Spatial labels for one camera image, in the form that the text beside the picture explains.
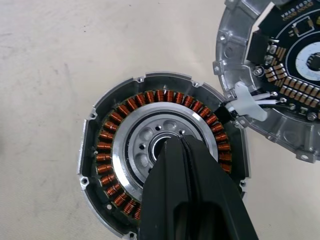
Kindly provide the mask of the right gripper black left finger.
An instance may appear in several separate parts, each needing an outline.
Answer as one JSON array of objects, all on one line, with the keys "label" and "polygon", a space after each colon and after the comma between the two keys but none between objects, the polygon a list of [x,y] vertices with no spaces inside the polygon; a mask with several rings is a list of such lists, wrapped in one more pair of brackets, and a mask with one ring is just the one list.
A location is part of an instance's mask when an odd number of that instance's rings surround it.
[{"label": "right gripper black left finger", "polygon": [[198,180],[193,136],[164,144],[144,185],[138,240],[192,240]]}]

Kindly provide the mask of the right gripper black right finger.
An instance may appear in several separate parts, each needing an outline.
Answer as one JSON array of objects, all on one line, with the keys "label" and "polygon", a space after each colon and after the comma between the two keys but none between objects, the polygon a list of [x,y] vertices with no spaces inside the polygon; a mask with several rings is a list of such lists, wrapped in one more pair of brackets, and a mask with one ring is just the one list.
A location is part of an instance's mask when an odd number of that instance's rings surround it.
[{"label": "right gripper black right finger", "polygon": [[200,140],[182,137],[188,240],[259,240],[238,187]]}]

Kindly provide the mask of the motor stator with copper coils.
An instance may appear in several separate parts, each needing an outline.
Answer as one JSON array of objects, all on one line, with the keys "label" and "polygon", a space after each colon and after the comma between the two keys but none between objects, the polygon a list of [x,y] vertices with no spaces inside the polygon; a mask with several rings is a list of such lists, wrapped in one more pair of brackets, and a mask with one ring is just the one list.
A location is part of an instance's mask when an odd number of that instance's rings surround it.
[{"label": "motor stator with copper coils", "polygon": [[225,98],[180,73],[153,72],[111,88],[84,121],[77,174],[88,205],[122,240],[138,240],[144,183],[164,143],[203,141],[246,195],[251,175],[247,135],[217,109]]}]

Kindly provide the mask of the motor cover with circuit board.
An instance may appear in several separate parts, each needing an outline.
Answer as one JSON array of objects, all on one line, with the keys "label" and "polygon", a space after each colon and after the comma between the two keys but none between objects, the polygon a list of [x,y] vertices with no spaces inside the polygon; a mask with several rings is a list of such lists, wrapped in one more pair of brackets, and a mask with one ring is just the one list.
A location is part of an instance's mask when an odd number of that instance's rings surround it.
[{"label": "motor cover with circuit board", "polygon": [[225,0],[215,54],[235,125],[320,162],[320,0]]}]

